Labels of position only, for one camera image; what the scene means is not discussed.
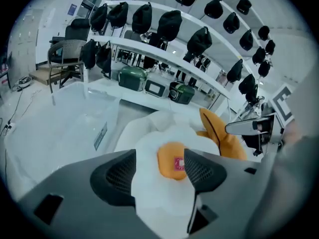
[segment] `wicker chair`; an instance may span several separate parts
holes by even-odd
[[[48,63],[50,68],[49,85],[50,91],[52,90],[51,77],[60,74],[59,88],[61,88],[61,79],[63,73],[77,73],[83,81],[83,62],[80,60],[81,49],[86,41],[83,40],[64,40],[60,41],[50,47],[48,50]],[[62,55],[57,56],[56,51],[62,48]],[[60,72],[52,74],[53,68],[61,68]]]

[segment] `red label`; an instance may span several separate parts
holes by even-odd
[[[174,158],[174,171],[185,171],[183,158],[181,157]]]

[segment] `white wall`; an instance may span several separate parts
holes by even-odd
[[[75,18],[83,0],[53,0],[43,11],[36,46],[36,63],[47,60],[49,41],[53,36],[64,36],[66,26]],[[68,15],[71,4],[77,6],[74,15]]]

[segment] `orange cloth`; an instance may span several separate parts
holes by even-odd
[[[247,160],[246,152],[237,136],[226,133],[226,124],[208,109],[200,108],[199,112],[207,132],[198,131],[197,135],[212,139],[219,147],[221,156]]]
[[[184,165],[184,144],[180,142],[168,142],[158,150],[159,171],[162,176],[175,180],[186,178]]]

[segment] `black chair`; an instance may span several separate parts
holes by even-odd
[[[63,84],[72,77],[83,80],[83,72],[81,69],[83,62],[79,59],[79,52],[82,46],[86,43],[89,31],[89,19],[77,18],[66,27],[65,37],[63,39],[52,38],[50,41],[52,45],[48,50],[48,63],[50,68],[49,85],[51,93],[53,92],[51,85],[52,76],[60,74],[60,88],[63,87]],[[61,70],[60,72],[51,75],[52,68],[60,68]]]

